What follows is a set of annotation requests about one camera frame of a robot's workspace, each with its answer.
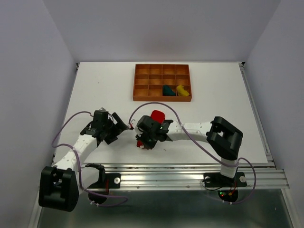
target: screw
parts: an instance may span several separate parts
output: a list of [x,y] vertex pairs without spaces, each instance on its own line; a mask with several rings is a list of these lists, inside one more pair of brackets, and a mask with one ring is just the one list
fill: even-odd
[[246,182],[246,177],[245,177],[245,176],[240,176],[240,177],[239,177],[239,180],[240,180],[242,183],[245,183],[245,182]]
[[114,178],[114,183],[115,184],[119,184],[120,183],[120,178],[119,177],[115,177]]

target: glass surface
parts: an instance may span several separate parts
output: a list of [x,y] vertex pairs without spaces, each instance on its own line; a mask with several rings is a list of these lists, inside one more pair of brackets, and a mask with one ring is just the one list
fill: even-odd
[[[206,191],[115,192],[130,199],[113,208],[90,205],[82,194],[72,212],[43,208],[39,228],[291,228],[281,190],[256,190],[240,205],[214,201]],[[249,193],[239,192],[239,199]]]

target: white backdrop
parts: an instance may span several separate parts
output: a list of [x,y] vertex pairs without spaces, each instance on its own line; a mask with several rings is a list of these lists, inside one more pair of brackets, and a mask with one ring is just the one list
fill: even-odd
[[83,61],[245,61],[279,0],[44,0]]
[[304,2],[283,0],[245,70],[271,154],[284,169],[304,226]]
[[0,34],[0,227],[25,228],[76,66],[41,0],[1,1]]

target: metal frame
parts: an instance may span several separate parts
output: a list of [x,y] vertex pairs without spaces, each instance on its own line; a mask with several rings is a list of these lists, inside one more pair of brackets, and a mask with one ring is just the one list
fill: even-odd
[[[258,130],[263,141],[268,163],[253,164],[256,171],[256,189],[282,189],[288,213],[293,226],[300,227],[293,199],[290,196],[289,185],[283,170],[277,170],[268,147],[265,133],[246,79],[244,67],[239,63],[240,71],[248,93],[250,104],[256,119]],[[103,164],[108,173],[121,174],[121,187],[111,191],[160,191],[160,190],[205,190],[202,186],[204,173],[219,172],[219,164]],[[238,169],[245,173],[246,188],[251,189],[254,182],[250,166],[242,163]],[[41,208],[36,201],[29,227],[37,227]]]

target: teal object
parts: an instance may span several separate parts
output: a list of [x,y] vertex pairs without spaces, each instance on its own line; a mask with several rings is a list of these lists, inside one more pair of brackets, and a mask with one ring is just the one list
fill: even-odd
[[175,96],[175,92],[168,85],[163,85],[162,87],[162,95],[163,96]]

